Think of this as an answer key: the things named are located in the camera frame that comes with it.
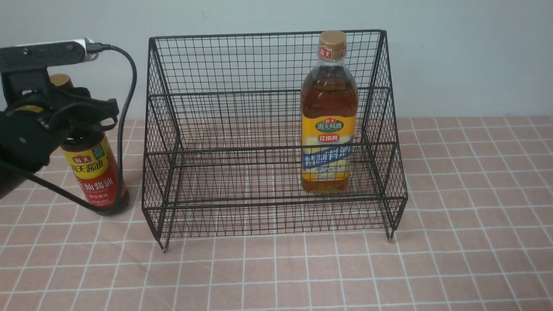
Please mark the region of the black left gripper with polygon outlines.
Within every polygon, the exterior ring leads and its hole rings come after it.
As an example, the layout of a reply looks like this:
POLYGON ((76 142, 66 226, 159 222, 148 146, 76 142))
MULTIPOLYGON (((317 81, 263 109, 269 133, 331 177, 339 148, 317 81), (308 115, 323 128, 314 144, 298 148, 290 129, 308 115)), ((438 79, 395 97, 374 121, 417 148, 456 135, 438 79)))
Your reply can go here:
POLYGON ((117 101, 96 100, 85 87, 54 89, 46 96, 26 94, 1 112, 1 161, 36 172, 75 130, 102 132, 101 123, 117 121, 117 101))

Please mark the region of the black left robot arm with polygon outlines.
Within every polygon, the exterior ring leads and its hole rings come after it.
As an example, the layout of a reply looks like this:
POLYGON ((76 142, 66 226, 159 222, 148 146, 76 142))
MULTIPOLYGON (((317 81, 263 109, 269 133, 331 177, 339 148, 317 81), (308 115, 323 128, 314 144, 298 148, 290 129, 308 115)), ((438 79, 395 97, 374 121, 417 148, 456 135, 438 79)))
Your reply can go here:
POLYGON ((96 134, 113 128, 102 121, 117 121, 117 100, 96 100, 85 87, 54 90, 49 96, 31 92, 1 112, 1 196, 19 187, 25 177, 49 165, 50 156, 79 134, 96 134))

